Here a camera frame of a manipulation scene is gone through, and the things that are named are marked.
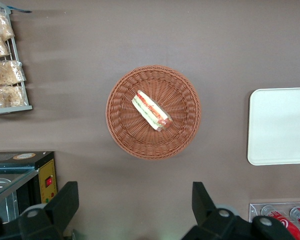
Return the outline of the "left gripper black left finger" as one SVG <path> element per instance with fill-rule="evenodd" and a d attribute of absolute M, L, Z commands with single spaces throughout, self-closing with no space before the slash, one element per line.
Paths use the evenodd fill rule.
<path fill-rule="evenodd" d="M 18 218 L 21 238 L 63 240 L 64 231 L 78 208 L 78 183 L 69 181 L 44 207 L 32 206 Z"/>

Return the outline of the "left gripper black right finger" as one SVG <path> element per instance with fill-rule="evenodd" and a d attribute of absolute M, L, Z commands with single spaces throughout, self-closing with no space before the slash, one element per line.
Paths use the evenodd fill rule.
<path fill-rule="evenodd" d="M 217 208 L 202 182 L 192 184 L 192 211 L 197 224 L 184 240 L 252 240 L 252 225 L 225 208 Z"/>

